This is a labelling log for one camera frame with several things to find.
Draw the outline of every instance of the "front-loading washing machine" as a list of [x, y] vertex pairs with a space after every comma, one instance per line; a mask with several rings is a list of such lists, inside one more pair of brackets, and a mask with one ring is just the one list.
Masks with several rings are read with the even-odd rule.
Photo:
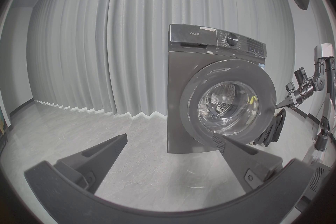
[[263, 133], [277, 99], [264, 71], [264, 43], [220, 29], [171, 24], [168, 48], [168, 153], [217, 150], [214, 132], [244, 144]]

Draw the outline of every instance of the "washing machine door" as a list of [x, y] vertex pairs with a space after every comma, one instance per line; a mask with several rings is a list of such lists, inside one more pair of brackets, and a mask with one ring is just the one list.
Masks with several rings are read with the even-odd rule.
[[232, 59], [212, 63], [188, 82], [180, 117], [198, 142], [215, 147], [213, 133], [249, 143], [271, 123], [276, 93], [268, 74], [256, 64]]

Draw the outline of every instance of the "speaker grille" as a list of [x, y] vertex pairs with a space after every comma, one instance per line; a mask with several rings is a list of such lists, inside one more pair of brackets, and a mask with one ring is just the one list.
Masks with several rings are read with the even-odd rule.
[[315, 170], [314, 176], [310, 182], [310, 189], [314, 192], [317, 192], [317, 185], [319, 184], [319, 181], [321, 179], [321, 176], [323, 174], [323, 172], [325, 171], [325, 169], [318, 167]]

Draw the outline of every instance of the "control knob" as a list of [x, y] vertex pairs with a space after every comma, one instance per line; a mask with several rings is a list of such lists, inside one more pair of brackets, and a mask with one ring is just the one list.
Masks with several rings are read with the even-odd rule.
[[229, 33], [226, 37], [226, 41], [230, 46], [235, 46], [238, 43], [238, 37], [234, 33]]

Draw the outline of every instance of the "label sticker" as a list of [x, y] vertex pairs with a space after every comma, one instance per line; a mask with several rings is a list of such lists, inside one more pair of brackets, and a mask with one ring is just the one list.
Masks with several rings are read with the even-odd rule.
[[212, 31], [212, 32], [214, 32], [216, 30], [215, 28], [209, 28], [209, 27], [203, 27], [203, 26], [201, 26], [200, 29], [201, 30], [208, 30], [208, 31]]

